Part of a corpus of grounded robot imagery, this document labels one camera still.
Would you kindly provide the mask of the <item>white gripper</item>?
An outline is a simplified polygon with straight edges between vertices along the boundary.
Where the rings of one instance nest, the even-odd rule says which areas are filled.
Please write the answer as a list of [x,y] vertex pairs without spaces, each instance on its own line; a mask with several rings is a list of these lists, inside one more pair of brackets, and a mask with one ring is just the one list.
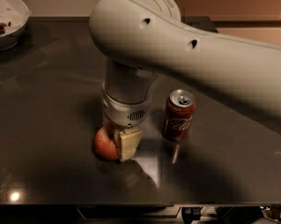
[[103,114],[111,123],[121,127],[133,126],[114,131],[119,161],[127,161],[134,156],[142,139],[143,132],[135,125],[147,118],[152,104],[151,96],[138,104],[125,104],[112,98],[105,91],[105,85],[102,85],[101,101]]

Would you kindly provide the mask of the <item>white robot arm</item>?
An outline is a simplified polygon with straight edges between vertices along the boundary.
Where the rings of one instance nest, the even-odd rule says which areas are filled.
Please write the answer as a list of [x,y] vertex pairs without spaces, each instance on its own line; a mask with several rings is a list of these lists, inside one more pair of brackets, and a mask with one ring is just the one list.
[[280,46],[188,26],[174,0],[101,0],[89,28],[108,59],[103,114],[123,161],[138,143],[122,129],[147,117],[155,74],[201,85],[281,122]]

